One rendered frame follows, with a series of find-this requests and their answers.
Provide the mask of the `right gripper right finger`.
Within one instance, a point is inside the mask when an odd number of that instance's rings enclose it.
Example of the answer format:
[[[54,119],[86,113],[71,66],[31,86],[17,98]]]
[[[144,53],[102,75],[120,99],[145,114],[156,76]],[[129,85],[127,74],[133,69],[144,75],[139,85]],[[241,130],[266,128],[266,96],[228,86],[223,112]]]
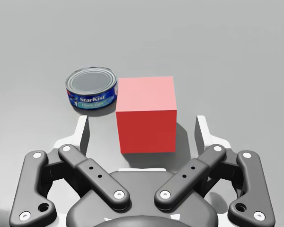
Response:
[[[205,116],[195,122],[198,157],[191,159],[154,195],[160,210],[171,210],[191,191],[205,196],[220,180],[231,182],[237,199],[230,203],[227,218],[239,227],[273,227],[275,214],[258,153],[235,153],[227,140],[213,136]]]

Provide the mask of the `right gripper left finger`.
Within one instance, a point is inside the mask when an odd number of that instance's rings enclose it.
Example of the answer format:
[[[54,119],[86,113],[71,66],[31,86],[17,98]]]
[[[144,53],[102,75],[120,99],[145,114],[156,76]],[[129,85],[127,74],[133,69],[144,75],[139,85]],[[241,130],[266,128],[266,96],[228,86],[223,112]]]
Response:
[[[57,218],[47,198],[54,181],[65,179],[83,197],[93,190],[111,209],[125,210],[129,192],[95,160],[86,157],[89,118],[78,118],[73,135],[55,142],[51,152],[35,150],[24,157],[9,217],[11,227],[46,227]]]

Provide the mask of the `pink cube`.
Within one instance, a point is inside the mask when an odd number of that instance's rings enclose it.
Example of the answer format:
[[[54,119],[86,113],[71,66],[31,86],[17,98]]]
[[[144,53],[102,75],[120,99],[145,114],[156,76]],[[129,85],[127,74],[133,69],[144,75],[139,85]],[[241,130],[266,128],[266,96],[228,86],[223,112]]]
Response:
[[[176,151],[173,77],[120,78],[115,113],[122,154]]]

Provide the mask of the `blue flat can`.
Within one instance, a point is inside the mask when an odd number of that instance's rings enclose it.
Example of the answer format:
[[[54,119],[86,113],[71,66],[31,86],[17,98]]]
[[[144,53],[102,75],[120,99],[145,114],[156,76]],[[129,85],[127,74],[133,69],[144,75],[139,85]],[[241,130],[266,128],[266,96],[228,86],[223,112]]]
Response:
[[[109,68],[95,66],[76,70],[65,81],[69,102],[83,110],[111,105],[118,94],[118,77]]]

